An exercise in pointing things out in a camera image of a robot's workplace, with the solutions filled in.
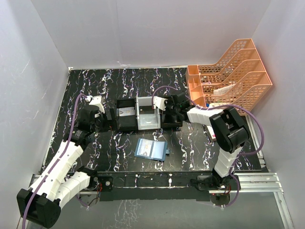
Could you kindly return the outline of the blue card holder wallet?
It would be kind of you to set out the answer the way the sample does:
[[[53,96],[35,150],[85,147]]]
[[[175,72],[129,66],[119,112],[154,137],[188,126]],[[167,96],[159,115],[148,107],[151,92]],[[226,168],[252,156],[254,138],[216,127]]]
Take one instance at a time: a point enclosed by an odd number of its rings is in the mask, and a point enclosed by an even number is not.
[[[140,138],[138,139],[134,156],[164,162],[166,155],[169,154],[167,146],[168,143],[164,141]]]

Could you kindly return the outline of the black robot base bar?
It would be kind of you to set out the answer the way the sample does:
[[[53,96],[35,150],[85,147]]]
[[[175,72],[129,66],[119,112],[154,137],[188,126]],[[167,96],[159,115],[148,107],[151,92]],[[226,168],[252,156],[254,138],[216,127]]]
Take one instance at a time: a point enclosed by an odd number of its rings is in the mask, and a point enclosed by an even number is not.
[[[184,200],[210,201],[213,194],[232,194],[241,185],[231,178],[228,188],[219,188],[211,172],[99,172],[98,183],[80,196],[97,196],[99,201]]]

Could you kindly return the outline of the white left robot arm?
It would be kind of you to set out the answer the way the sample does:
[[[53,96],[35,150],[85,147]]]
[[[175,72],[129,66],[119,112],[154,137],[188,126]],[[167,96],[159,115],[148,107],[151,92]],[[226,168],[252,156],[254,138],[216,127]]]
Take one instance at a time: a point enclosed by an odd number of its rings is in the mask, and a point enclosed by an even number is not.
[[[86,105],[65,134],[60,148],[40,177],[28,188],[17,194],[17,203],[26,221],[44,228],[51,228],[58,220],[62,208],[83,189],[94,190],[98,186],[97,171],[81,166],[69,179],[66,178],[74,162],[91,144],[95,135],[116,127],[116,113],[102,111],[100,105]]]

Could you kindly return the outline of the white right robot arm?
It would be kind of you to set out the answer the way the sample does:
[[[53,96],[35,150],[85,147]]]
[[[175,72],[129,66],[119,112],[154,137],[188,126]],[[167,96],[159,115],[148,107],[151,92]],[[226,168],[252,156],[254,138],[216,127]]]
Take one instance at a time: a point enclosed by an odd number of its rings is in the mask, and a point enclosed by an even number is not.
[[[204,108],[189,101],[185,93],[171,95],[169,98],[155,96],[152,106],[165,115],[179,121],[210,126],[219,146],[219,155],[212,175],[202,181],[205,186],[224,189],[234,178],[233,171],[236,160],[249,139],[250,133],[243,119],[234,107],[221,105],[220,108]]]

